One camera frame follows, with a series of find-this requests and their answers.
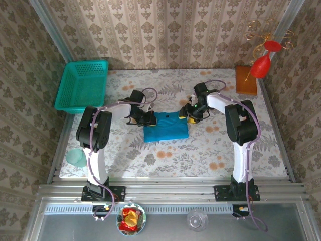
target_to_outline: wallpaper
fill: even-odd
[[[0,36],[0,240],[21,240],[64,123],[64,60],[28,1],[0,1]]]
[[[291,165],[321,226],[321,1],[306,0],[290,29],[295,48],[275,55],[265,83]]]
[[[249,64],[244,33],[273,29],[289,0],[43,0],[74,60],[110,69],[234,68]],[[274,24],[263,21],[273,18]],[[249,20],[256,20],[248,27]]]

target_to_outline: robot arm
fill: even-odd
[[[234,146],[234,170],[233,178],[237,183],[246,182],[246,161],[249,142],[254,140],[257,136],[257,128],[252,117],[244,111],[239,105],[227,101],[219,96],[218,92],[211,93],[206,96],[207,105],[209,108],[217,109],[219,112],[225,115],[227,133]],[[252,102],[243,101],[247,107],[255,113]],[[251,161],[252,161],[252,149],[254,143],[250,146],[250,166],[249,179],[252,179]]]
[[[144,94],[142,92],[133,90],[130,97],[120,99],[119,102],[110,105],[106,110],[103,110],[98,114],[94,124],[92,136],[93,152],[91,155],[89,145],[90,129],[93,117],[98,109],[94,107],[87,107],[85,109],[76,132],[76,139],[80,142],[80,146],[84,148],[86,159],[90,156],[92,173],[90,173],[88,168],[88,180],[83,190],[82,201],[108,200],[109,193],[100,186],[100,183],[109,186],[109,179],[104,161],[104,148],[108,143],[111,122],[122,118],[128,118],[128,125],[156,125],[157,120],[154,116],[154,111],[149,111],[150,104],[145,104],[141,108],[139,108],[137,104],[133,104],[142,103],[143,98]],[[113,193],[118,193],[117,196],[120,198],[124,197],[124,190],[125,187],[113,187]]]
[[[259,199],[259,195],[255,196],[257,186],[254,185],[253,176],[251,173],[251,159],[254,143],[249,145],[251,141],[256,139],[258,129],[254,119],[240,105],[222,97],[218,90],[208,90],[205,83],[199,83],[194,87],[197,98],[197,103],[194,105],[187,104],[180,111],[180,117],[188,117],[189,123],[198,123],[205,119],[203,113],[209,109],[217,109],[225,115],[227,133],[234,146],[234,170],[231,176],[231,185],[223,187],[223,192],[226,192],[222,199],[216,195],[216,201],[227,201],[227,198],[232,194],[232,201],[246,200],[245,183],[246,172],[248,170],[248,180],[253,199]],[[255,110],[251,101],[246,100],[241,102],[255,115]]]

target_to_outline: orange wooden stand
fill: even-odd
[[[236,93],[257,95],[256,78],[248,76],[251,67],[236,66]]]

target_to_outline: red snack bag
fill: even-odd
[[[124,231],[137,231],[137,223],[140,217],[140,211],[135,208],[124,208],[122,210],[123,220],[119,226],[119,230]]]

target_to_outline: green plastic basket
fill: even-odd
[[[55,109],[80,114],[87,106],[103,106],[107,72],[108,62],[105,60],[68,63],[59,86]]]

